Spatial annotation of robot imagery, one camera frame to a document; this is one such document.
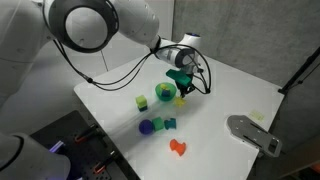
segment green cube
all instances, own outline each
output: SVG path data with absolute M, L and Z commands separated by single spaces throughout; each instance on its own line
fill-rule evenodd
M 144 95 L 136 97 L 136 103 L 140 109 L 148 105 L 147 99 L 144 97 Z
M 164 122 L 161 117 L 157 117 L 152 120 L 154 131 L 159 131 L 164 128 Z

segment white wall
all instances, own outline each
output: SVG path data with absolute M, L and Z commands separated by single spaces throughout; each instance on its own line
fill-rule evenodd
M 174 0 L 147 2 L 159 16 L 159 34 L 171 39 Z M 103 52 L 110 70 L 149 50 L 117 34 Z M 100 53 L 80 54 L 71 50 L 68 53 L 74 64 L 91 77 L 107 71 Z M 83 79 L 63 60 L 54 44 L 48 43 L 20 90 L 0 109 L 0 131 L 32 133 L 73 110 L 86 114 L 73 93 L 73 87 L 81 82 Z

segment green block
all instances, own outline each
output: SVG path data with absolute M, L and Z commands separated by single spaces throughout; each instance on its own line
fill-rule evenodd
M 152 120 L 153 128 L 155 131 L 159 131 L 164 128 L 164 122 L 161 117 L 157 117 Z
M 144 97 L 144 95 L 136 97 L 136 103 L 140 109 L 148 105 L 147 99 Z
M 182 72 L 182 71 L 175 71 L 170 69 L 166 75 L 168 77 L 170 77 L 171 79 L 177 81 L 179 84 L 185 86 L 185 87 L 189 87 L 190 83 L 191 83 L 191 78 L 189 78 L 186 73 Z

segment table surface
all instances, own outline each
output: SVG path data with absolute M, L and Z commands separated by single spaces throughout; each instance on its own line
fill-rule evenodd
M 94 79 L 118 80 L 138 60 Z M 284 96 L 274 84 L 211 58 L 207 60 L 212 71 L 212 93 L 202 95 L 194 91 L 181 108 L 157 99 L 156 85 L 174 81 L 165 75 L 172 66 L 154 57 L 124 89 L 106 92 L 85 82 L 74 90 L 141 179 L 246 179 L 258 150 L 233 137 L 226 119 L 230 115 L 249 115 L 255 110 L 264 115 L 263 120 L 255 122 L 269 130 Z M 197 79 L 193 83 L 202 87 Z M 135 97 L 140 95 L 147 98 L 149 106 L 142 113 L 135 103 Z M 140 134 L 141 120 L 159 116 L 164 120 L 176 118 L 177 129 L 164 129 L 151 136 Z M 187 144 L 182 157 L 170 150 L 171 139 Z

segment metal clamp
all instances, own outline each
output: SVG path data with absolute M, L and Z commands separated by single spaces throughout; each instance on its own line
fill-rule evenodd
M 247 116 L 230 116 L 227 125 L 234 136 L 254 145 L 268 156 L 279 156 L 282 142 Z

